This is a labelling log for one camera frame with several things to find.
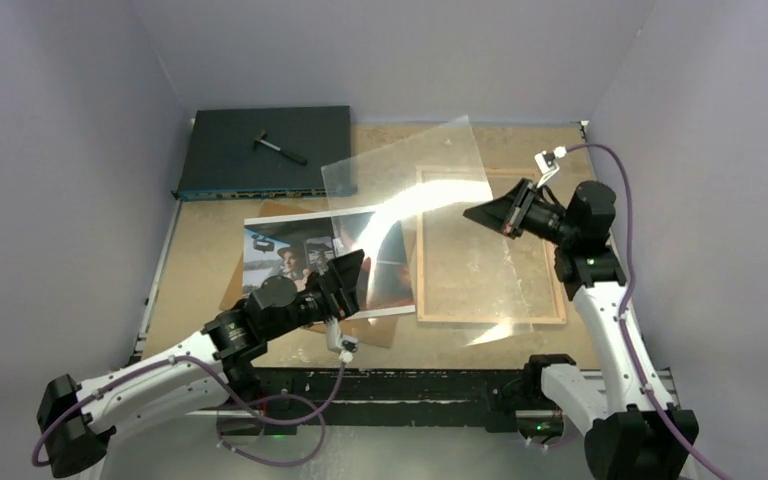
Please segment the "printed photo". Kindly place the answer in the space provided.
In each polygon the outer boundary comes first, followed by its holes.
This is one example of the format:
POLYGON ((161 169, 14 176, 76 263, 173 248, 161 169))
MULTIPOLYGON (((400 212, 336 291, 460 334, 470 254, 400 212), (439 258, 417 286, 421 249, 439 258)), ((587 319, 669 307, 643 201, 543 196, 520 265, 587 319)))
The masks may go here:
POLYGON ((409 259, 399 219, 368 208, 272 215, 244 222, 241 286, 245 294, 283 276, 302 289, 337 257, 361 250, 357 319, 416 311, 409 259))

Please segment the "wooden picture frame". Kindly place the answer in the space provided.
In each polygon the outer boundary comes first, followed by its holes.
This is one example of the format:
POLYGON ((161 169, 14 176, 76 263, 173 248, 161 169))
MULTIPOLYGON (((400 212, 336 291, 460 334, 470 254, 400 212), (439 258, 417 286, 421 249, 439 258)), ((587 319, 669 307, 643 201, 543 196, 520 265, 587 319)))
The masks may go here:
POLYGON ((511 240, 463 217, 465 209, 497 198, 533 168, 424 168, 423 187, 444 202, 416 217, 416 292, 421 322, 447 325, 563 324, 562 287, 552 270, 552 246, 533 236, 511 240))

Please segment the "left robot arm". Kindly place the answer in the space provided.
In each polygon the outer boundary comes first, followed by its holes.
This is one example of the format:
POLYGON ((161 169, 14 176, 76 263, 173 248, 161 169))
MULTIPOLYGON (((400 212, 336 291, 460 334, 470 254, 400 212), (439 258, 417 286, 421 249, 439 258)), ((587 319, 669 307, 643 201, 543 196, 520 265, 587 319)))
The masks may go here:
POLYGON ((255 420, 276 426, 284 420, 256 411, 258 382, 251 362, 270 341, 313 324, 326 327, 329 350, 342 365, 353 358, 357 341, 346 337, 341 321, 360 310, 357 282, 365 253, 335 257, 324 272, 310 274, 303 288, 273 276, 175 346, 118 371, 77 381, 69 374, 50 380, 35 419, 40 437, 31 464, 47 467, 56 479, 81 473, 107 454, 118 425, 157 416, 155 404, 169 403, 173 392, 205 382, 206 390, 255 420))

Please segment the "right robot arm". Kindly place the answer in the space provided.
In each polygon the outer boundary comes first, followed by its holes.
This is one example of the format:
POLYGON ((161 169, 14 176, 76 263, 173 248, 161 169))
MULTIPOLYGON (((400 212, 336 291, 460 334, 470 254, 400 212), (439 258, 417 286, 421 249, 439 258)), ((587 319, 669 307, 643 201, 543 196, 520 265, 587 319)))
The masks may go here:
POLYGON ((631 278, 609 244, 616 194, 584 181, 569 203, 527 179, 464 217, 510 239, 525 233, 554 245, 554 271, 583 320, 601 367, 603 389, 588 383, 567 354, 533 355, 520 382, 536 407, 557 405, 584 437, 595 479, 678 479, 699 433, 645 349, 628 294, 631 278))

